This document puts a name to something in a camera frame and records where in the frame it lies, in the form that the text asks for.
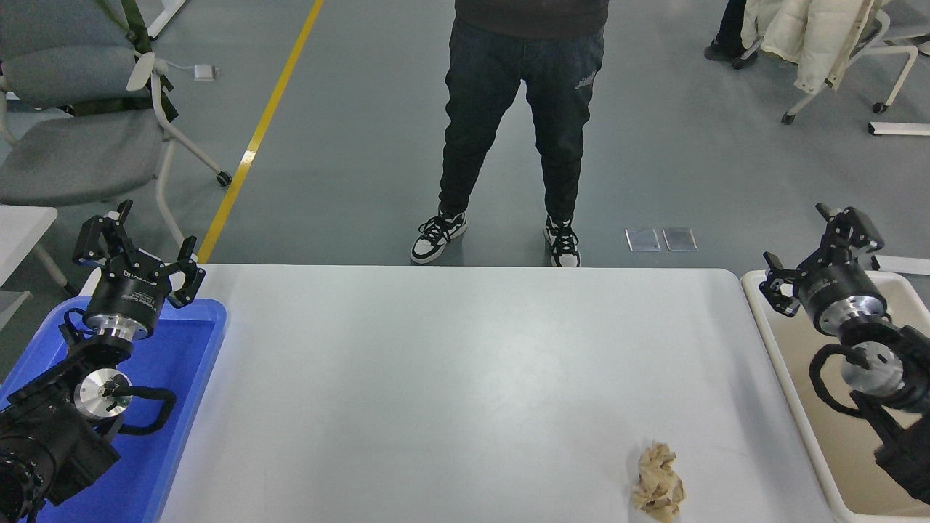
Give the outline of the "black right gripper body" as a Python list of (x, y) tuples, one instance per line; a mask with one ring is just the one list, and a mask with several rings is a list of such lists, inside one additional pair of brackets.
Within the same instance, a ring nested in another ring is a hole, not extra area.
[(824, 335), (838, 335), (854, 318), (881, 319), (887, 300), (857, 264), (838, 264), (805, 272), (795, 282), (795, 297)]

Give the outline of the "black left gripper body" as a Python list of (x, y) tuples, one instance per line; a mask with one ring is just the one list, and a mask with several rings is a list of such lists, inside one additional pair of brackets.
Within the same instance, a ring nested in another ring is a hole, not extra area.
[(119, 318), (135, 324), (135, 335), (152, 335), (171, 291), (163, 262), (146, 251), (121, 253), (106, 261), (86, 310), (83, 324), (102, 331)]

